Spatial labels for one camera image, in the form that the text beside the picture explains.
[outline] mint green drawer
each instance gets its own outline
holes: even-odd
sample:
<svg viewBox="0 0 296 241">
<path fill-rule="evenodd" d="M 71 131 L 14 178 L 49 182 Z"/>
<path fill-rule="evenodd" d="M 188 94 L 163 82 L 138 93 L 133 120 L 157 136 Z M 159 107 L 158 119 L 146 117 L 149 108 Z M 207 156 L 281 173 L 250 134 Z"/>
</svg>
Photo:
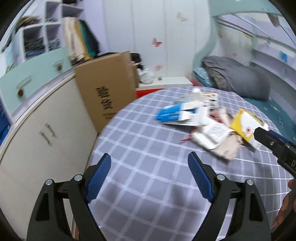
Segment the mint green drawer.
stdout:
<svg viewBox="0 0 296 241">
<path fill-rule="evenodd" d="M 71 69 L 67 48 L 59 48 L 34 57 L 0 78 L 0 91 L 9 114 L 16 109 L 34 92 L 47 84 L 60 74 Z M 23 89 L 23 96 L 18 96 L 20 87 Z"/>
</svg>

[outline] cabinet handle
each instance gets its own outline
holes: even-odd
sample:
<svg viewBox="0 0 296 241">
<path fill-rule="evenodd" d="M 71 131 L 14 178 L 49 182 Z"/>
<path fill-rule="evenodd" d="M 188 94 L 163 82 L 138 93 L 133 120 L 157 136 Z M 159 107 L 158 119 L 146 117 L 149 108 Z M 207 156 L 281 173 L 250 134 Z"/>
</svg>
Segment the cabinet handle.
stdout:
<svg viewBox="0 0 296 241">
<path fill-rule="evenodd" d="M 46 127 L 49 129 L 49 131 L 52 133 L 52 136 L 53 136 L 54 138 L 56 138 L 57 135 L 55 134 L 55 132 L 54 132 L 54 130 L 52 129 L 52 127 L 50 126 L 50 124 L 45 123 L 45 126 L 46 126 Z"/>
<path fill-rule="evenodd" d="M 32 80 L 31 76 L 23 79 L 17 86 L 16 86 L 16 89 L 17 89 L 17 96 L 19 98 L 22 98 L 24 96 L 24 93 L 25 93 L 25 90 L 24 90 L 24 87 L 30 83 Z"/>
<path fill-rule="evenodd" d="M 46 140 L 48 145 L 52 146 L 52 143 L 42 131 L 39 131 L 39 134 Z"/>
<path fill-rule="evenodd" d="M 62 68 L 63 68 L 63 60 L 59 60 L 59 61 L 55 62 L 53 64 L 53 66 L 56 68 L 56 70 L 58 72 L 61 72 L 62 71 Z"/>
</svg>

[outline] white cabinet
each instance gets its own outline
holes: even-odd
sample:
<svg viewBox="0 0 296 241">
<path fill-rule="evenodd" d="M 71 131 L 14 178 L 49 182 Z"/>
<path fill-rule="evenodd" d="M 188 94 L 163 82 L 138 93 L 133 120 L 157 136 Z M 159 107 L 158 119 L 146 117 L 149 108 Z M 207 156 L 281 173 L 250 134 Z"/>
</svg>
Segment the white cabinet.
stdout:
<svg viewBox="0 0 296 241">
<path fill-rule="evenodd" d="M 15 132 L 0 163 L 0 207 L 21 238 L 27 236 L 45 180 L 66 181 L 83 173 L 97 135 L 75 79 L 40 102 Z M 69 202 L 65 209 L 71 223 Z"/>
</svg>

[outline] gray pillow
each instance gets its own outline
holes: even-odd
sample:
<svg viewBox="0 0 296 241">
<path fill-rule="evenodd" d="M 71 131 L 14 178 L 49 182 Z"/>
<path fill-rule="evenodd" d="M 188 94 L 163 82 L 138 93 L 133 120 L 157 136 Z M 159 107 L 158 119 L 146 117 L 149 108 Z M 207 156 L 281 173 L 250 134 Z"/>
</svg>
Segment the gray pillow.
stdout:
<svg viewBox="0 0 296 241">
<path fill-rule="evenodd" d="M 232 91 L 241 97 L 268 100 L 270 83 L 267 75 L 255 67 L 247 67 L 234 59 L 209 56 L 203 59 L 203 67 L 213 76 L 216 85 L 224 91 Z"/>
</svg>

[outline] cardboard box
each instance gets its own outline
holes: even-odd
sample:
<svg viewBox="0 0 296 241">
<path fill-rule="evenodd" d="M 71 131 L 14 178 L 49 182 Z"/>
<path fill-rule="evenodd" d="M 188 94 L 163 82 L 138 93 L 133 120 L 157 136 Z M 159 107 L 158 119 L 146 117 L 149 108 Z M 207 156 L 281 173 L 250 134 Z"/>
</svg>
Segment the cardboard box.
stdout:
<svg viewBox="0 0 296 241">
<path fill-rule="evenodd" d="M 129 52 L 87 61 L 75 68 L 76 82 L 97 132 L 136 99 Z"/>
</svg>

